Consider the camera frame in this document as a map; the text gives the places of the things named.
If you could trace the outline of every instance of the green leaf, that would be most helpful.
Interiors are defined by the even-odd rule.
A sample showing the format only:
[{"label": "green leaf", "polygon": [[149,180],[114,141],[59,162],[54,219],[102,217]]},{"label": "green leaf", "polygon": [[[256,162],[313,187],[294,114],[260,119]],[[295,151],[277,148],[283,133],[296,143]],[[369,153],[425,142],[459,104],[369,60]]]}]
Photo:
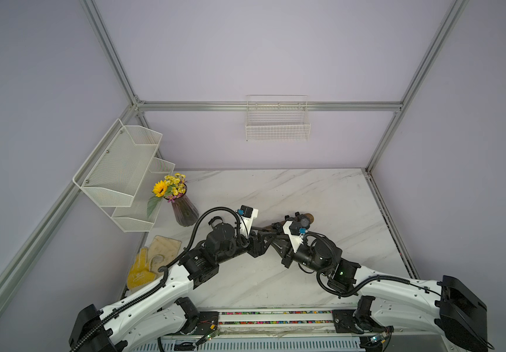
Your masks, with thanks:
[{"label": "green leaf", "polygon": [[153,196],[148,201],[148,217],[151,216],[157,205],[159,204],[159,201],[161,200],[160,197]]}]

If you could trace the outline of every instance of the vase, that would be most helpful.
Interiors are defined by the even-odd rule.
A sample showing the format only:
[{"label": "vase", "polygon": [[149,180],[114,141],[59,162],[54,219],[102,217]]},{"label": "vase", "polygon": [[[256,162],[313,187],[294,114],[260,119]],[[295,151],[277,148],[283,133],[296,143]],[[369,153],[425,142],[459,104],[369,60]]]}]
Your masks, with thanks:
[{"label": "vase", "polygon": [[192,226],[198,220],[198,210],[192,203],[186,192],[179,198],[171,201],[175,218],[181,226]]}]

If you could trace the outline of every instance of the white wall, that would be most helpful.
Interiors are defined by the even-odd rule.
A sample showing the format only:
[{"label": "white wall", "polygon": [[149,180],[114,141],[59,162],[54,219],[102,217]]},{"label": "white wall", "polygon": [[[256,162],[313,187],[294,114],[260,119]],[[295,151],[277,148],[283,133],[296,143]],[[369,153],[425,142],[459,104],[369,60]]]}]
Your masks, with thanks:
[{"label": "white wall", "polygon": [[138,96],[396,101],[451,0],[98,0]]},{"label": "white wall", "polygon": [[506,351],[506,1],[470,1],[374,176],[420,276],[460,278]]},{"label": "white wall", "polygon": [[311,111],[305,142],[248,142],[245,112],[149,111],[161,132],[161,155],[177,169],[364,167],[380,141],[389,111]]},{"label": "white wall", "polygon": [[[126,105],[77,0],[0,1],[0,273]],[[0,343],[62,339],[54,320],[70,332],[73,310],[117,295],[138,242],[82,199],[3,315]]]}]

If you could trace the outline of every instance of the aluminum frame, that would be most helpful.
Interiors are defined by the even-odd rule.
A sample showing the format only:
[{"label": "aluminum frame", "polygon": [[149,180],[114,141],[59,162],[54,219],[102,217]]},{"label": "aluminum frame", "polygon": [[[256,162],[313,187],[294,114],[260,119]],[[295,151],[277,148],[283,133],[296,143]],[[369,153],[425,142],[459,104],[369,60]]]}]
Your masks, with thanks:
[{"label": "aluminum frame", "polygon": [[441,48],[445,44],[448,35],[453,30],[457,20],[461,16],[467,4],[468,0],[454,0],[451,7],[447,11],[447,14],[443,18],[443,22],[441,22],[439,29],[435,33],[435,37],[433,38],[431,44],[429,45],[429,48],[427,49],[425,56],[423,57],[421,63],[419,64],[418,70],[415,72],[410,85],[406,89],[404,98],[402,99],[402,107],[400,111],[394,112],[392,120],[390,120],[390,123],[386,128],[386,131],[384,132],[384,135],[380,139],[380,142],[376,146],[376,150],[374,151],[372,157],[370,158],[369,164],[366,167],[368,172],[371,173],[376,167],[378,160],[380,159],[384,150],[388,146],[388,143],[390,143],[390,140],[394,136],[394,132],[398,128],[399,124],[402,122],[402,118],[404,118],[407,109],[409,109],[412,101],[414,100],[416,94],[418,93],[419,88],[421,87],[421,84],[423,83],[427,74],[431,70],[433,63],[439,56],[439,52],[441,51]]},{"label": "aluminum frame", "polygon": [[[276,102],[258,102],[257,106],[272,106]],[[141,111],[247,111],[246,101],[142,101]],[[399,101],[312,101],[309,111],[400,111]]]},{"label": "aluminum frame", "polygon": [[[110,38],[108,30],[102,20],[102,16],[95,0],[80,0],[81,6],[86,12],[88,21],[93,28],[99,43],[102,46],[107,60],[112,67],[114,74],[116,75],[124,94],[126,95],[130,104],[124,110],[121,118],[122,123],[127,123],[132,117],[138,117],[140,123],[144,127],[148,127],[144,115],[144,111],[246,111],[247,102],[207,102],[207,101],[140,101],[135,95],[134,90],[130,84],[126,71],[122,66],[122,62],[118,56],[116,48]],[[447,11],[443,22],[430,44],[426,55],[421,61],[418,70],[414,74],[414,77],[407,88],[402,102],[388,102],[388,101],[375,101],[375,102],[308,102],[307,109],[310,111],[392,111],[394,115],[390,121],[388,128],[384,132],[380,143],[377,145],[368,166],[364,169],[364,173],[375,197],[376,203],[380,208],[381,213],[384,216],[392,238],[396,243],[402,260],[406,265],[408,273],[412,278],[418,279],[418,273],[415,270],[411,258],[407,253],[404,243],[390,217],[390,213],[386,208],[386,204],[374,179],[372,178],[372,171],[376,167],[376,164],[382,156],[385,148],[388,146],[390,140],[397,127],[399,126],[402,118],[404,117],[407,109],[411,102],[415,98],[421,84],[423,83],[427,73],[430,71],[433,62],[437,58],[443,44],[445,43],[448,35],[454,28],[458,18],[464,10],[468,0],[454,0],[451,7]],[[98,156],[104,151],[105,146],[108,144],[110,139],[114,137],[117,132],[117,128],[111,128],[107,135],[100,141],[94,151],[91,153],[87,163],[87,172],[90,170],[90,166],[93,162],[96,162]],[[160,152],[157,153],[158,157],[162,159]],[[20,288],[20,284],[24,278],[31,271],[33,266],[37,263],[39,257],[43,253],[47,244],[52,240],[55,230],[67,214],[68,210],[73,205],[77,195],[79,195],[80,189],[76,187],[73,182],[65,188],[63,193],[59,196],[58,200],[54,203],[52,208],[43,218],[42,222],[34,230],[32,235],[28,238],[26,243],[18,251],[16,256],[13,258],[8,267],[3,271],[0,276],[0,316],[3,314],[6,307],[9,305],[11,299]],[[142,236],[142,242],[144,241],[147,233]]]}]

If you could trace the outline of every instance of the white marble surface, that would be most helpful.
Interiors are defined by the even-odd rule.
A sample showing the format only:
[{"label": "white marble surface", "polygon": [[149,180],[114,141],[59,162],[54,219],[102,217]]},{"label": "white marble surface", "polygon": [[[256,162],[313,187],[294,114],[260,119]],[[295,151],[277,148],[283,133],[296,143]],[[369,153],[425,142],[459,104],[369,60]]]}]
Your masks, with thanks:
[{"label": "white marble surface", "polygon": [[[310,227],[328,236],[343,250],[342,257],[393,275],[407,276],[398,250],[362,171],[348,169],[187,171],[188,197],[199,213],[225,206],[247,205],[259,209],[254,226],[284,220],[294,212],[311,213]],[[233,221],[228,213],[215,212],[202,221],[194,244],[205,239],[215,215]],[[182,241],[192,226],[177,224],[172,206],[164,203],[146,246],[160,235]],[[289,269],[273,248],[253,258],[243,254],[220,265],[218,275],[190,292],[197,307],[332,307],[356,303],[358,297],[338,299],[321,289],[315,274]]]}]

